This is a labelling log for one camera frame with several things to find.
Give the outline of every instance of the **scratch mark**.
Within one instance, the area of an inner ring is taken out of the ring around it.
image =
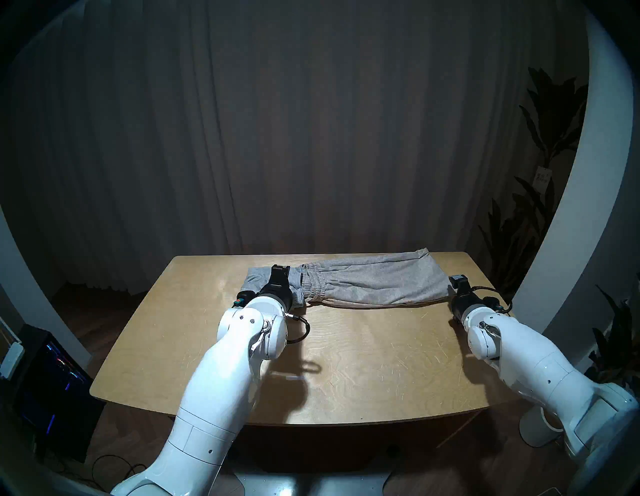
[[[402,360],[400,360],[400,358],[398,358],[398,357],[396,357],[396,358],[398,359],[398,362],[400,362],[400,363],[402,364],[402,366],[403,366],[405,369],[409,370],[409,367],[407,367],[407,366],[404,364],[404,362],[403,362]]]
[[[444,353],[444,350],[442,349],[442,346],[440,346],[440,341],[438,341],[438,338],[436,338],[436,343],[438,343],[438,348],[440,348],[440,351],[442,353]]]

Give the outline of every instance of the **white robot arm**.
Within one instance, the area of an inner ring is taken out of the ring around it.
[[[118,484],[112,495],[208,494],[257,400],[262,361],[277,358],[287,344],[285,317],[292,317],[286,313],[292,303],[288,272],[288,267],[273,266],[269,283],[256,297],[238,294],[220,321],[217,343],[187,384],[160,455],[148,469]],[[627,391],[587,379],[549,339],[491,309],[466,277],[450,279],[457,290],[451,308],[475,357],[493,367],[509,388],[557,415],[571,457],[583,460],[597,447],[599,433],[638,408]]]
[[[258,296],[252,294],[245,304],[249,296],[238,295],[220,320],[217,342],[187,384],[160,455],[148,469],[113,488],[112,495],[209,493],[257,401],[262,361],[278,358],[287,344],[285,317],[292,303],[288,274],[288,267],[273,266]]]
[[[557,416],[573,459],[583,461],[596,448],[602,429],[638,408],[626,390],[591,381],[551,340],[489,308],[473,293],[466,277],[453,276],[450,281],[457,290],[451,308],[467,331],[471,352],[493,367],[509,388]]]

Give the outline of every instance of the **curtain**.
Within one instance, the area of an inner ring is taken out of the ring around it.
[[[88,0],[10,67],[1,153],[72,283],[143,291],[176,255],[480,253],[490,198],[538,158],[518,105],[555,16]]]

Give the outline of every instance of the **wall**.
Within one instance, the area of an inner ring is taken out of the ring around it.
[[[640,116],[631,71],[588,16],[589,97],[572,172],[538,256],[514,298],[519,320],[551,338],[569,360],[593,345],[611,310],[599,284],[627,297],[640,268]]]
[[[28,202],[15,166],[18,160],[6,118],[6,107],[3,106],[0,109],[0,150],[4,154],[0,164],[0,205],[22,258],[40,289],[50,299],[66,279],[51,256]]]
[[[83,368],[91,354],[53,309],[18,251],[0,209],[0,285],[25,323],[51,332]]]

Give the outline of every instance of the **black cable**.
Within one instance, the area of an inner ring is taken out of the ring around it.
[[[288,314],[287,317],[294,319],[295,321],[300,321],[305,324],[306,331],[301,337],[298,337],[296,339],[287,339],[287,344],[299,343],[309,335],[309,332],[311,331],[311,326],[309,325],[309,322],[307,322],[307,319],[305,319],[304,317],[300,317],[298,315],[291,315],[291,314]]]
[[[494,289],[493,287],[488,287],[488,286],[473,286],[473,288],[471,288],[471,291],[477,291],[478,289],[485,289],[487,291],[493,291],[500,294],[500,291],[498,291],[497,289]],[[509,312],[511,312],[512,308],[513,308],[513,300],[509,302],[509,308],[507,308],[506,310],[503,308],[502,310],[498,310],[497,312],[499,314],[508,314]]]
[[[130,472],[133,472],[133,471],[134,471],[134,470],[133,470],[133,466],[132,466],[132,465],[131,465],[127,460],[125,460],[124,458],[122,458],[121,456],[119,456],[119,455],[117,455],[117,454],[103,454],[102,456],[99,456],[98,458],[96,458],[96,459],[93,461],[93,465],[91,466],[91,478],[93,479],[93,482],[95,482],[95,475],[93,474],[93,471],[94,471],[94,469],[95,469],[95,464],[96,464],[96,463],[98,463],[98,461],[99,461],[99,460],[101,460],[102,458],[106,458],[106,457],[108,457],[108,456],[112,456],[112,457],[114,457],[114,458],[120,458],[124,463],[126,463],[126,464],[129,466],[129,471],[130,471]]]
[[[136,463],[133,467],[131,467],[129,469],[129,471],[127,472],[127,475],[124,476],[124,478],[122,479],[123,481],[128,479],[130,475],[135,475],[136,474],[136,467],[143,467],[145,470],[147,469],[147,466],[144,463]]]

